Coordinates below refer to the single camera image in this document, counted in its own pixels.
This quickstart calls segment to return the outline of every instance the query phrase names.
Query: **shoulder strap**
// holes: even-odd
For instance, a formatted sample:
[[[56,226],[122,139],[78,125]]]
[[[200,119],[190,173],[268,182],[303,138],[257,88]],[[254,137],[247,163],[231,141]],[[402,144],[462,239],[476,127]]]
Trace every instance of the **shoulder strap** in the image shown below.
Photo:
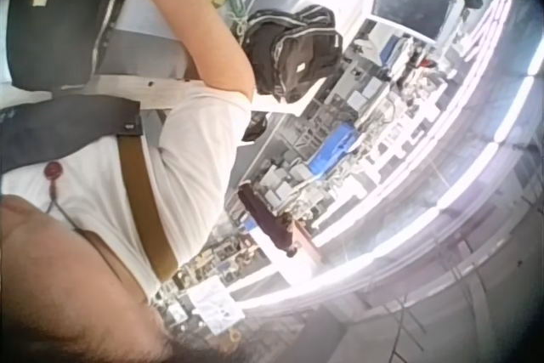
[[[122,178],[127,189],[128,203],[145,254],[161,282],[168,281],[178,269],[164,232],[145,166],[142,139],[139,136],[118,136]]]

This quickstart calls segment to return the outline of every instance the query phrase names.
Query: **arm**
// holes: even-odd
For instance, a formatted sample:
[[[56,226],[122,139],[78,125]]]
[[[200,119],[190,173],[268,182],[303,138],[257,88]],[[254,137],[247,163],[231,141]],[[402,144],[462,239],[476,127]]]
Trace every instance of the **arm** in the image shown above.
[[[195,61],[202,81],[252,99],[252,67],[208,0],[153,0]]]

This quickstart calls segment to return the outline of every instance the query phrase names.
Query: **white shirt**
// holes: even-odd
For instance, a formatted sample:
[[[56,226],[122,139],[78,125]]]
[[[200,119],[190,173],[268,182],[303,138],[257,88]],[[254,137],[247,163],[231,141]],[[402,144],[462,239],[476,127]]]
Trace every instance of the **white shirt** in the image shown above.
[[[159,147],[144,137],[144,154],[166,236],[179,264],[202,248],[224,204],[236,147],[250,120],[240,93],[207,87],[188,89],[168,116]],[[77,226],[99,235],[133,273],[148,298],[160,286],[138,237],[122,181],[116,138],[104,137],[58,160],[58,202]],[[3,176],[2,193],[24,197],[46,211],[47,163]],[[51,216],[70,224],[54,208]]]

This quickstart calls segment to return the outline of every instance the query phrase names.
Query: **dark hair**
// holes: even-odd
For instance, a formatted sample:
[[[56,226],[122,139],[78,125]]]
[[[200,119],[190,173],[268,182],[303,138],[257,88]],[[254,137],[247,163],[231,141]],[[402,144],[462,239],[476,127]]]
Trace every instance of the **dark hair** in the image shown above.
[[[165,349],[172,353],[166,359],[149,360],[101,360],[85,353],[70,351],[66,345],[69,339],[52,338],[47,333],[30,327],[2,326],[2,349],[0,362],[5,363],[243,363],[247,361],[244,351],[239,348],[234,354],[219,350],[196,349],[183,341],[165,338]]]

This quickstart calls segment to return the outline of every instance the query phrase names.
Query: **short sleeve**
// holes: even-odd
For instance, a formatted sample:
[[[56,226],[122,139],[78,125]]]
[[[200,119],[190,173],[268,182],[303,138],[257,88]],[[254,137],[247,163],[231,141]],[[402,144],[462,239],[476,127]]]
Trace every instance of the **short sleeve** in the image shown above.
[[[189,89],[168,116],[158,151],[150,152],[157,206],[180,264],[201,250],[218,220],[250,117],[243,94]]]

